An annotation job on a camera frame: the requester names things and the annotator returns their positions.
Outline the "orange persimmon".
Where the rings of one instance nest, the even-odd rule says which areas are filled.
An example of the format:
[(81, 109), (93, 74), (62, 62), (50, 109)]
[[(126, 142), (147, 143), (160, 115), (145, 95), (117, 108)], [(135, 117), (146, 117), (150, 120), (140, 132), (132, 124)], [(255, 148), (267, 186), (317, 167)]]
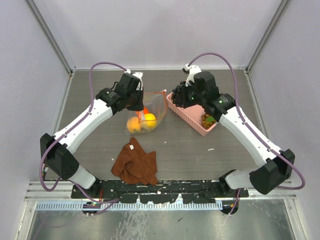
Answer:
[(142, 112), (142, 115), (144, 116), (145, 114), (148, 114), (149, 111), (146, 107), (143, 108), (143, 110), (141, 111)]

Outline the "brown longan bunch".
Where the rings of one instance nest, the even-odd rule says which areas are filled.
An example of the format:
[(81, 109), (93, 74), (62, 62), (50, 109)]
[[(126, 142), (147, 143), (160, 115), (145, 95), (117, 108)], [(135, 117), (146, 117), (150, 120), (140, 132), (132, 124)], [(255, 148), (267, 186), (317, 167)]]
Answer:
[(201, 115), (201, 125), (204, 129), (208, 130), (216, 123), (216, 120), (209, 114), (204, 113)]

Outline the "orange peach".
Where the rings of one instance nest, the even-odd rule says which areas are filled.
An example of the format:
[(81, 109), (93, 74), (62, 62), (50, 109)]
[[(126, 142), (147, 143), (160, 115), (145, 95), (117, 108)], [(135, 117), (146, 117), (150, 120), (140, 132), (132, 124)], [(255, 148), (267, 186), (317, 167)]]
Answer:
[(126, 127), (130, 133), (137, 133), (137, 132), (140, 132), (142, 129), (139, 118), (137, 116), (134, 116), (128, 119), (126, 123)]

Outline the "clear zip top bag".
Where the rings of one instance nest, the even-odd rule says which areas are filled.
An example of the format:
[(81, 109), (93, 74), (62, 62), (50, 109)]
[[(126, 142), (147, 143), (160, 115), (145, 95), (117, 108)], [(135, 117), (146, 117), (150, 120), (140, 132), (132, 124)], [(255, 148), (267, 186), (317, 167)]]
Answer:
[[(157, 125), (156, 127), (161, 123), (163, 118), (165, 117), (167, 110), (168, 110), (168, 103), (166, 100), (166, 93), (167, 90), (163, 89), (161, 91), (153, 91), (153, 92), (145, 92), (143, 94), (143, 107), (146, 107), (149, 111), (149, 113), (155, 115), (156, 120), (157, 120)], [(127, 121), (132, 118), (132, 117), (138, 117), (139, 122), (141, 125), (141, 122), (145, 119), (145, 116), (142, 114), (141, 111), (129, 111)], [(153, 129), (145, 129), (141, 125), (141, 130), (136, 133), (130, 133), (127, 130), (127, 121), (126, 121), (126, 126), (124, 129), (124, 132), (126, 135), (133, 135), (133, 134), (144, 134), (153, 131)]]

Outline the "yellow apple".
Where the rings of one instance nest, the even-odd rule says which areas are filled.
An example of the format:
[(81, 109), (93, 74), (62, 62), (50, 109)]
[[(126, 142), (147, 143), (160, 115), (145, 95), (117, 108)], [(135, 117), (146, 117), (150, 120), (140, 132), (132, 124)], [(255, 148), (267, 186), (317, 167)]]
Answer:
[(151, 130), (157, 126), (157, 119), (154, 114), (146, 113), (144, 115), (144, 120), (141, 122), (141, 126), (144, 129)]

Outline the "dark grape bunch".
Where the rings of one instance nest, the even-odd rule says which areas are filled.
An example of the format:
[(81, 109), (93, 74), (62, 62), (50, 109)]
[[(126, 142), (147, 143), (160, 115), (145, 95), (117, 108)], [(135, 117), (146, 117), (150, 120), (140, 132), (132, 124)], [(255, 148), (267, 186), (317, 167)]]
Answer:
[(171, 100), (176, 107), (183, 108), (185, 105), (185, 84), (177, 85), (172, 90)]

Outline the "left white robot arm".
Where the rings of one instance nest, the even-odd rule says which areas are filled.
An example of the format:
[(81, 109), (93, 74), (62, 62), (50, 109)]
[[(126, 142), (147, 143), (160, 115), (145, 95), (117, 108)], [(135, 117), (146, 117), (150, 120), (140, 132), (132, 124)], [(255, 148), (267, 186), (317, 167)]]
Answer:
[(143, 110), (143, 73), (124, 72), (113, 88), (104, 88), (93, 97), (90, 106), (68, 126), (54, 135), (40, 138), (41, 164), (62, 180), (74, 183), (88, 198), (95, 198), (101, 181), (80, 165), (74, 153), (80, 144), (104, 121), (116, 113)]

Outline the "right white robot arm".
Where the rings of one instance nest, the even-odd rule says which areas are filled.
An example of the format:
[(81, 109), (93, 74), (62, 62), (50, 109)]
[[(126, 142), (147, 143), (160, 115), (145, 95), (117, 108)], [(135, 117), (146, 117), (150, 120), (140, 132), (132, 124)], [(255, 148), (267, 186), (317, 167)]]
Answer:
[(242, 109), (237, 108), (230, 94), (219, 92), (210, 72), (190, 73), (174, 90), (173, 100), (178, 107), (201, 106), (206, 114), (228, 129), (253, 158), (256, 169), (231, 170), (219, 178), (219, 191), (223, 196), (231, 197), (239, 188), (254, 188), (266, 195), (291, 176), (295, 154), (268, 140)]

